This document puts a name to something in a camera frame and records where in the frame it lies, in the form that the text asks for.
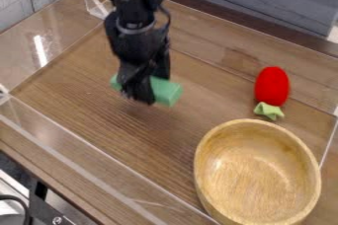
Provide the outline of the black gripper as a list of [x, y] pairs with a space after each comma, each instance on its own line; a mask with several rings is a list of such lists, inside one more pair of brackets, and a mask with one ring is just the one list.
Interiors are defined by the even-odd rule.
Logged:
[[118, 14], [111, 13], [104, 20], [104, 30], [120, 61], [118, 83], [122, 94], [152, 105], [156, 100], [151, 85], [152, 70], [155, 77], [170, 79], [170, 23], [158, 29], [150, 26], [143, 31], [132, 31], [120, 27]]

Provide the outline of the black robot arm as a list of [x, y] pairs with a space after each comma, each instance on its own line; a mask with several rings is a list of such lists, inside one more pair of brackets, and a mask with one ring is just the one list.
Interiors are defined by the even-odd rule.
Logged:
[[119, 59], [122, 94], [152, 105], [151, 78], [170, 79], [170, 12], [164, 0], [110, 0], [115, 10], [104, 19], [112, 52]]

